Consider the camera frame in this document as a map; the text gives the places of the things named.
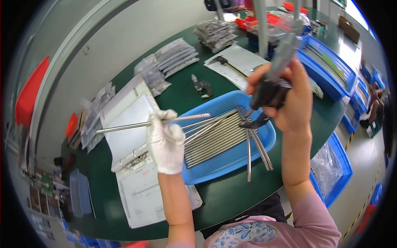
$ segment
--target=forearm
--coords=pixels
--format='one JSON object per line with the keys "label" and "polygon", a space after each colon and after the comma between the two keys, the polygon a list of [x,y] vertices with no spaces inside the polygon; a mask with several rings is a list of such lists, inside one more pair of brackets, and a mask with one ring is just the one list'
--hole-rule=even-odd
{"label": "forearm", "polygon": [[164,213],[170,225],[168,242],[186,241],[195,244],[193,215],[182,174],[158,173]]}
{"label": "forearm", "polygon": [[281,175],[292,209],[306,195],[315,193],[309,181],[311,145],[309,125],[299,132],[283,133]]}

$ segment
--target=floor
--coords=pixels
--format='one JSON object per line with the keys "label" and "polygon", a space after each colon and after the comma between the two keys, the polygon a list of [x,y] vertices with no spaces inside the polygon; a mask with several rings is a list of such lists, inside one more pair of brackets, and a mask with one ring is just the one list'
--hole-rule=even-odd
{"label": "floor", "polygon": [[[350,135],[342,123],[335,129],[335,133],[342,145],[346,146]],[[383,153],[382,132],[379,132],[374,138],[369,138],[366,130],[359,127],[346,151],[353,168],[353,177],[339,198],[329,208],[329,212],[342,236],[347,233],[340,242],[339,247],[343,247],[346,244],[359,225],[364,211],[362,211],[357,220],[356,218],[363,207],[368,204],[368,198],[372,197],[375,178],[376,183],[382,182],[385,178]],[[279,190],[279,195],[284,212],[287,215],[291,212],[291,206],[284,188]],[[288,219],[288,224],[293,225],[292,222],[293,216]],[[203,242],[202,234],[199,231],[196,232],[197,247],[202,247]],[[167,245],[167,239],[152,240],[150,243],[152,248],[164,248]]]}

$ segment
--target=hand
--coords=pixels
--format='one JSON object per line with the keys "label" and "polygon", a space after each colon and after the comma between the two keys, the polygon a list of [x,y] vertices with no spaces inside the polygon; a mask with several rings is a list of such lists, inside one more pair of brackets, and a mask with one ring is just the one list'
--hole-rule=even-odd
{"label": "hand", "polygon": [[147,146],[159,173],[173,175],[182,172],[185,134],[178,124],[162,123],[162,120],[177,116],[173,110],[158,111],[149,115],[148,121],[151,121],[152,125],[147,127]]}
{"label": "hand", "polygon": [[[270,70],[267,63],[255,70],[248,78],[246,93],[255,93],[256,85],[262,75]],[[276,126],[283,132],[295,132],[310,126],[312,116],[313,95],[309,79],[301,62],[293,57],[290,65],[284,70],[282,78],[289,80],[292,89],[288,91],[282,108],[262,107],[266,115],[273,117]]]}
{"label": "hand", "polygon": [[241,11],[241,10],[246,10],[247,8],[244,5],[240,5],[239,7],[237,7],[236,11]]}

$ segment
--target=person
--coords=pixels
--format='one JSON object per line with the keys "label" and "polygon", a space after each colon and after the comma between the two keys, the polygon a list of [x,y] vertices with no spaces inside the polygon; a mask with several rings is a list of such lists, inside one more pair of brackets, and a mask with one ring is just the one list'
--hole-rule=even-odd
{"label": "person", "polygon": [[381,98],[384,90],[379,88],[379,85],[376,81],[374,82],[373,86],[370,84],[370,87],[371,87],[370,89],[371,95],[370,95],[370,101],[368,103],[367,114],[369,114],[371,110],[372,111],[368,119],[360,121],[360,126],[365,129],[367,129],[370,123],[372,123],[376,119],[378,120],[380,126],[382,126],[382,121],[383,121],[384,102],[381,100]]}
{"label": "person", "polygon": [[244,0],[230,0],[231,6],[228,8],[224,8],[223,11],[227,13],[233,13],[241,10],[247,10],[244,5]]}
{"label": "person", "polygon": [[[226,13],[233,13],[241,10],[246,10],[247,8],[244,6],[244,0],[227,0],[226,4],[230,6],[227,8],[223,8],[223,11]],[[206,5],[209,11],[215,11],[216,4],[213,0],[205,0],[204,4]]]}
{"label": "person", "polygon": [[[259,67],[247,79],[247,94],[255,92],[257,82],[263,73],[269,71],[270,65]],[[274,208],[267,202],[248,211],[247,216],[212,230],[213,233],[204,241],[205,248],[338,246],[341,234],[309,180],[313,99],[308,75],[294,57],[282,77],[293,86],[287,93],[284,106],[279,110],[263,110],[273,117],[275,125],[283,133],[281,175],[293,211],[294,226],[274,215],[279,213],[279,197],[274,194],[271,196],[276,204]],[[158,168],[164,213],[169,224],[167,247],[193,248],[196,247],[193,215],[181,175],[185,135],[177,124],[162,124],[162,120],[176,116],[173,110],[150,114],[152,126],[147,128],[148,150]]]}

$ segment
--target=sleeve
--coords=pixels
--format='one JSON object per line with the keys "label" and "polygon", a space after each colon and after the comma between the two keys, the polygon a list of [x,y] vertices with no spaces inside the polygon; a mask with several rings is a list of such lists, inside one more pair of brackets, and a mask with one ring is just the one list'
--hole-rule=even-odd
{"label": "sleeve", "polygon": [[317,194],[308,195],[300,201],[293,211],[293,216],[294,227],[282,222],[266,222],[276,230],[272,245],[286,248],[338,246],[341,233]]}
{"label": "sleeve", "polygon": [[196,248],[196,245],[189,242],[175,241],[168,244],[166,248]]}

